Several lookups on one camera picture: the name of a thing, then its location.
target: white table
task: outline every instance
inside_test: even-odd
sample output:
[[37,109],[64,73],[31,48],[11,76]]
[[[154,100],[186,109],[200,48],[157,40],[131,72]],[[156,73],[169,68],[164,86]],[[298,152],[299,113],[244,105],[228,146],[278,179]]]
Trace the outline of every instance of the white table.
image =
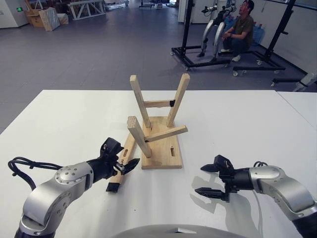
[[[144,91],[145,100],[173,98],[174,91]],[[149,109],[164,116],[164,109]],[[13,237],[23,202],[31,192],[12,177],[7,162],[15,156],[70,165],[98,156],[107,137],[124,143],[128,116],[141,115],[132,91],[42,91],[0,135],[2,181],[0,237]],[[105,192],[103,180],[67,209],[56,238],[107,238],[151,224],[193,224],[251,238],[298,238],[274,201],[251,191],[231,195],[225,203],[199,196],[194,188],[223,188],[216,175],[200,171],[216,155],[235,168],[257,160],[282,167],[317,195],[316,130],[275,91],[187,91],[175,120],[189,132],[179,135],[183,169],[132,171],[118,194]],[[141,151],[136,149],[135,157]],[[40,184],[54,171],[23,168]]]
[[317,93],[278,92],[300,115],[317,130]]

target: green shirt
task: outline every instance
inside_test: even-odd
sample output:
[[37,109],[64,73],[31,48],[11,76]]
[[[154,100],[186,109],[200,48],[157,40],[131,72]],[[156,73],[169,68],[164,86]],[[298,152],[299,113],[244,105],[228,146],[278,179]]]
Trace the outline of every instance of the green shirt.
[[251,16],[247,16],[244,19],[241,19],[241,16],[239,16],[238,20],[234,23],[233,28],[235,29],[237,35],[241,35],[242,32],[248,32],[243,40],[248,44],[248,46],[252,44],[253,18]]

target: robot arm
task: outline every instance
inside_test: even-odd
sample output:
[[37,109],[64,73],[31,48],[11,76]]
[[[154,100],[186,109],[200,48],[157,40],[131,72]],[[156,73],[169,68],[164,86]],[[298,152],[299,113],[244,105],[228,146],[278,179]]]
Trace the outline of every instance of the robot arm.
[[[207,13],[207,12],[213,12],[216,11],[218,7],[217,0],[214,2],[214,6],[207,7],[205,6],[205,9],[202,10],[202,13]],[[222,6],[222,11],[224,12],[235,12],[236,11],[236,0],[228,0],[226,3],[226,6]]]
[[226,12],[235,12],[237,10],[237,7],[236,7],[236,0],[231,0],[230,1],[231,3],[228,4],[229,7],[227,7],[225,9]]
[[205,165],[201,170],[219,172],[219,177],[225,183],[225,192],[207,187],[195,191],[202,196],[226,202],[230,201],[231,192],[237,193],[239,190],[255,190],[269,195],[304,238],[317,237],[317,201],[309,191],[288,177],[281,168],[262,162],[256,164],[259,167],[235,170],[228,159],[218,155],[214,164]]
[[216,10],[217,10],[217,4],[215,6],[212,6],[212,7],[205,6],[205,9],[202,10],[202,13],[205,14],[207,12],[213,12],[213,11],[216,11]]
[[122,149],[120,143],[108,138],[97,159],[62,167],[52,179],[35,188],[23,205],[15,238],[53,238],[67,207],[93,183],[108,179],[117,171],[127,174],[137,166],[139,159],[125,166],[117,162],[116,154]]

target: white robot leg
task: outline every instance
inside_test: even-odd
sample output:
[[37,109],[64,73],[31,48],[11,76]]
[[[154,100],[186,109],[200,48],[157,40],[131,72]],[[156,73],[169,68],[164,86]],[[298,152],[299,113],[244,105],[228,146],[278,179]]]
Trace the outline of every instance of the white robot leg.
[[208,42],[208,35],[213,27],[213,20],[210,20],[209,23],[207,24],[204,34],[203,34],[203,39],[202,39],[202,51],[200,52],[197,57],[203,57],[205,56],[205,51],[207,47],[207,42]]
[[303,92],[309,85],[317,81],[317,72],[308,73],[304,78],[296,83],[296,88],[293,92]]
[[216,61],[217,59],[217,53],[218,53],[218,48],[219,48],[219,41],[221,39],[222,36],[222,32],[224,29],[224,23],[220,23],[216,32],[216,36],[214,37],[214,42],[213,42],[213,59],[214,61]]

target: seated man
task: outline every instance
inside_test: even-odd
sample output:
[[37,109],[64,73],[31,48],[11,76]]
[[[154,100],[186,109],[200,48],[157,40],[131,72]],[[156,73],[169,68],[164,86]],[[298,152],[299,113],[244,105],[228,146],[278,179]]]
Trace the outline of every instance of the seated man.
[[224,49],[221,52],[233,51],[232,61],[234,62],[240,60],[240,54],[247,51],[252,43],[254,23],[250,12],[253,8],[254,2],[245,0],[240,6],[238,20],[222,36]]

